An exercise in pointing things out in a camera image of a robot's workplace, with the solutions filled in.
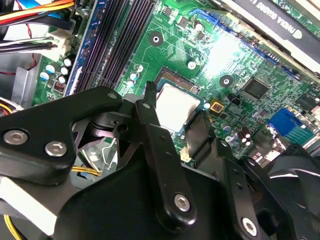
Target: yellow wire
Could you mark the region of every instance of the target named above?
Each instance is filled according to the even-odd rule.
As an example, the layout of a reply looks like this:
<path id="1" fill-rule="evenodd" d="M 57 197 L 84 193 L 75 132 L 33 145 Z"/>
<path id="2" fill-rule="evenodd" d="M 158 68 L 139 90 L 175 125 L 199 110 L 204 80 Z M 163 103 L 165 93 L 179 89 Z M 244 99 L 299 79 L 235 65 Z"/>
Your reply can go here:
<path id="1" fill-rule="evenodd" d="M 4 104 L 2 104 L 2 103 L 0 103 L 0 107 L 2 107 L 2 108 L 4 108 L 5 110 L 7 110 L 7 112 L 10 113 L 10 114 L 13 113 L 13 111 L 12 111 L 9 107 L 7 107 L 6 105 L 4 105 Z"/>
<path id="2" fill-rule="evenodd" d="M 3 218 L 4 218 L 4 222 L 7 226 L 7 228 L 9 229 L 9 231 L 12 234 L 12 236 L 14 237 L 14 239 L 15 240 L 22 240 L 19 233 L 16 231 L 14 224 L 11 221 L 11 218 L 8 215 L 3 215 Z"/>
<path id="3" fill-rule="evenodd" d="M 28 14 L 37 14 L 37 13 L 42 13 L 42 12 L 57 11 L 60 9 L 65 9 L 65 8 L 71 7 L 74 4 L 75 4 L 74 2 L 70 2 L 70 3 L 63 4 L 63 5 L 59 5 L 59 6 L 39 7 L 39 8 L 31 8 L 31 9 L 27 9 L 27 10 L 22 10 L 22 11 L 16 11 L 13 13 L 9 13 L 9 14 L 0 16 L 0 21 L 15 18 L 15 17 L 20 17 L 20 16 L 28 15 Z"/>
<path id="4" fill-rule="evenodd" d="M 73 166 L 71 171 L 92 174 L 95 176 L 101 176 L 101 174 L 99 172 L 97 172 L 96 170 L 88 168 L 88 167 L 83 167 L 83 166 Z"/>

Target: black ram slot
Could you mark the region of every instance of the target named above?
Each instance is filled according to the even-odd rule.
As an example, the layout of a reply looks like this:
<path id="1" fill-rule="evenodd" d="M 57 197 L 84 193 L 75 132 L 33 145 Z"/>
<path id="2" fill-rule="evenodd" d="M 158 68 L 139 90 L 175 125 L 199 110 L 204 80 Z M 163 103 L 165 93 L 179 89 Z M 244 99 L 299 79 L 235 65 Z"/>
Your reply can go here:
<path id="1" fill-rule="evenodd" d="M 101 85 L 115 88 L 155 7 L 154 0 L 136 0 L 103 69 Z"/>
<path id="2" fill-rule="evenodd" d="M 109 0 L 109 7 L 104 12 L 102 24 L 97 31 L 97 38 L 92 48 L 90 58 L 82 69 L 79 77 L 79 87 L 76 92 L 90 89 L 96 80 L 97 72 L 105 60 L 106 51 L 111 47 L 115 28 L 123 15 L 129 0 Z"/>

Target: silver screw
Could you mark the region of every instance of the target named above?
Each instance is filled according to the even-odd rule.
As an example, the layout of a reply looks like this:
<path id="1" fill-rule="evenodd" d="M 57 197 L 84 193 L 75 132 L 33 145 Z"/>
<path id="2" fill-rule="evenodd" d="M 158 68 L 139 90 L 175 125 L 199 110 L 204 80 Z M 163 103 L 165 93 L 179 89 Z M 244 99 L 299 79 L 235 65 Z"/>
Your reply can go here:
<path id="1" fill-rule="evenodd" d="M 109 92 L 107 95 L 112 99 L 116 99 L 117 98 L 117 96 L 115 94 L 113 94 L 112 92 Z"/>
<path id="2" fill-rule="evenodd" d="M 148 104 L 146 104 L 145 102 L 144 102 L 144 103 L 142 103 L 142 105 L 143 105 L 145 108 L 147 108 L 147 109 L 149 109 L 149 108 L 150 108 L 150 106 L 149 106 Z"/>
<path id="3" fill-rule="evenodd" d="M 51 141 L 44 148 L 45 152 L 52 157 L 62 157 L 67 153 L 67 146 L 61 141 Z"/>
<path id="4" fill-rule="evenodd" d="M 246 217 L 242 218 L 242 225 L 250 235 L 254 237 L 257 236 L 258 234 L 257 228 L 249 218 L 246 218 Z"/>
<path id="5" fill-rule="evenodd" d="M 3 140 L 10 145 L 21 145 L 28 140 L 28 135 L 24 131 L 15 129 L 7 131 L 3 136 Z"/>
<path id="6" fill-rule="evenodd" d="M 252 166 L 256 165 L 256 163 L 255 163 L 251 158 L 248 158 L 248 162 L 249 162 Z"/>
<path id="7" fill-rule="evenodd" d="M 228 147 L 228 143 L 226 143 L 225 141 L 221 140 L 221 144 L 225 147 Z"/>
<path id="8" fill-rule="evenodd" d="M 177 208 L 182 212 L 188 212 L 190 210 L 190 202 L 182 194 L 177 194 L 174 196 L 174 203 L 177 206 Z"/>

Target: motherboard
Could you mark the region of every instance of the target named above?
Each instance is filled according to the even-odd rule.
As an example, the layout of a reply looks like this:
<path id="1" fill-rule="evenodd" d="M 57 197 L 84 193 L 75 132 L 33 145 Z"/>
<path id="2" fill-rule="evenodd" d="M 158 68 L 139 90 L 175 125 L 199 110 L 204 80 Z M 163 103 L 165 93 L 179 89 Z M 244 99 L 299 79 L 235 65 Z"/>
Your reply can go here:
<path id="1" fill-rule="evenodd" d="M 319 40 L 320 26 L 286 1 L 272 4 Z M 143 97 L 154 81 L 159 121 L 191 167 L 184 126 L 199 112 L 236 157 L 256 154 L 261 136 L 301 145 L 318 136 L 316 71 L 216 1 L 98 0 L 81 11 L 86 17 L 70 51 L 42 60 L 34 105 L 96 86 Z M 294 125 L 284 129 L 281 119 Z"/>

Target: white connector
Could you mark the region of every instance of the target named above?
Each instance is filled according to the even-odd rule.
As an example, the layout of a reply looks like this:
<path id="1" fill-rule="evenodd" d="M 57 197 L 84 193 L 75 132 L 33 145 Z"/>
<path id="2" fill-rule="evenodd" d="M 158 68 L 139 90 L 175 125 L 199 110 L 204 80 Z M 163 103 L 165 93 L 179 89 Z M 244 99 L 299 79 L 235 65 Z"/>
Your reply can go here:
<path id="1" fill-rule="evenodd" d="M 57 45 L 55 48 L 39 51 L 43 56 L 57 62 L 61 55 L 65 55 L 70 51 L 72 35 L 67 33 L 65 30 L 59 29 L 53 32 L 48 32 L 46 37 L 52 37 L 54 40 L 58 40 L 59 42 L 54 43 L 54 45 Z"/>
<path id="2" fill-rule="evenodd" d="M 186 163 L 190 162 L 190 160 L 191 160 L 191 157 L 189 157 L 188 148 L 186 146 L 184 148 L 182 148 L 180 151 L 180 159 L 181 159 L 181 161 L 184 161 Z"/>

